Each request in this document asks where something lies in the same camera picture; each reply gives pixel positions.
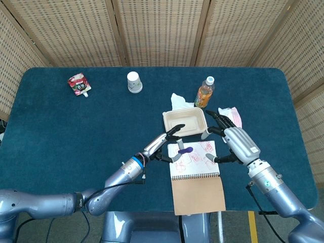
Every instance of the robotic arm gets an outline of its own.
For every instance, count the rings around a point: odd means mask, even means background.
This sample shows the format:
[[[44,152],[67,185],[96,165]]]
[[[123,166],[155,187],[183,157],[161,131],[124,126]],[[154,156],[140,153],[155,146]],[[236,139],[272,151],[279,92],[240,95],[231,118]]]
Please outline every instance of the robotic arm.
[[[216,163],[237,161],[249,168],[248,175],[252,184],[256,184],[261,192],[281,217],[293,217],[299,221],[299,225],[290,232],[288,240],[291,243],[320,243],[324,242],[324,223],[313,216],[297,199],[293,192],[282,180],[268,162],[259,159],[260,149],[242,129],[236,127],[232,121],[223,115],[213,111],[206,111],[211,115],[217,127],[210,127],[201,135],[205,139],[211,133],[222,136],[229,146],[230,155],[218,158],[211,154],[206,157]]]
[[[83,207],[92,215],[103,214],[113,198],[122,191],[126,184],[133,182],[143,172],[143,179],[145,179],[145,166],[148,162],[157,159],[172,163],[178,160],[182,154],[192,151],[192,148],[184,149],[182,139],[174,136],[184,126],[183,124],[176,125],[170,131],[155,138],[142,152],[123,163],[106,180],[105,188],[97,192],[88,189],[83,192],[59,195],[32,195],[17,190],[0,189],[0,243],[12,242],[17,215],[21,212],[27,212],[34,219],[67,216]],[[161,147],[167,141],[177,141],[179,145],[179,153],[173,158],[169,158],[161,152]]]
[[[184,126],[184,124],[176,125],[168,132],[160,134],[158,137],[156,137],[143,149],[143,151],[131,157],[120,167],[118,171],[110,176],[105,182],[105,187],[134,181],[140,174],[145,171],[146,163],[150,162],[153,159],[172,163],[181,157],[182,152],[191,152],[192,149],[190,150],[190,148],[184,149],[181,138],[173,136],[173,134],[175,134]],[[179,153],[173,158],[169,158],[168,156],[162,154],[161,148],[167,141],[177,141],[179,145]],[[86,198],[85,205],[87,211],[95,216],[103,214],[107,210],[111,200],[125,186],[126,185],[121,185],[113,188],[108,188],[101,192],[95,193],[95,195],[91,196],[91,198]]]

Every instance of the white bottle cap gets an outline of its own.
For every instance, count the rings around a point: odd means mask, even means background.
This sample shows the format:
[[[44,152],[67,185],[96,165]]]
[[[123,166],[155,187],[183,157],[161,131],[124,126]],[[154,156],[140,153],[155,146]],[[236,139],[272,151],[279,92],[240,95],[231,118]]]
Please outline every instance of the white bottle cap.
[[[207,85],[212,85],[213,83],[214,83],[214,78],[212,77],[212,76],[208,76],[207,78],[206,78],[206,84]]]

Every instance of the spiral binding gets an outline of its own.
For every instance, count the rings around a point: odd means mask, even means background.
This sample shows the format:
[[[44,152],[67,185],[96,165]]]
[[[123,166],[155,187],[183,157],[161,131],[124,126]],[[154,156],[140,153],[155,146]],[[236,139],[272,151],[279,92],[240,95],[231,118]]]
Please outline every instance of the spiral binding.
[[[209,178],[209,177],[217,177],[217,176],[219,176],[219,173],[213,172],[213,173],[194,174],[194,175],[172,176],[171,180],[173,181],[191,180],[191,179]]]

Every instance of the white paper page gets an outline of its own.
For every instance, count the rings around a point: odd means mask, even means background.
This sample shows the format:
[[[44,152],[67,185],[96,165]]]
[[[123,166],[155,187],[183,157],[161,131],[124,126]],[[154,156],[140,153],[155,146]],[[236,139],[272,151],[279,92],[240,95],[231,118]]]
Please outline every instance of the white paper page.
[[[178,161],[170,163],[171,177],[206,173],[218,173],[219,175],[218,164],[206,157],[206,153],[216,156],[214,141],[184,143],[184,147],[192,147],[193,151],[183,154]],[[168,145],[169,157],[174,157],[178,151],[178,144]]]

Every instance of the bamboo panel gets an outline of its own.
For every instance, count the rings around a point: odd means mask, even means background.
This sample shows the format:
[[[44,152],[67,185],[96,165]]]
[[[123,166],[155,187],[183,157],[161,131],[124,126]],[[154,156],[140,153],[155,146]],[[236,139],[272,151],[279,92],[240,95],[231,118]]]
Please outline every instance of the bamboo panel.
[[[198,66],[245,66],[287,0],[219,0],[210,9]]]
[[[256,66],[278,67],[295,99],[318,85],[324,73],[324,2],[302,0],[275,34]]]
[[[8,121],[23,73],[47,64],[0,3],[0,119]]]
[[[190,65],[203,0],[113,2],[130,65]]]
[[[324,183],[324,92],[297,109],[300,129],[318,184]]]
[[[54,65],[122,65],[105,1],[4,2]]]

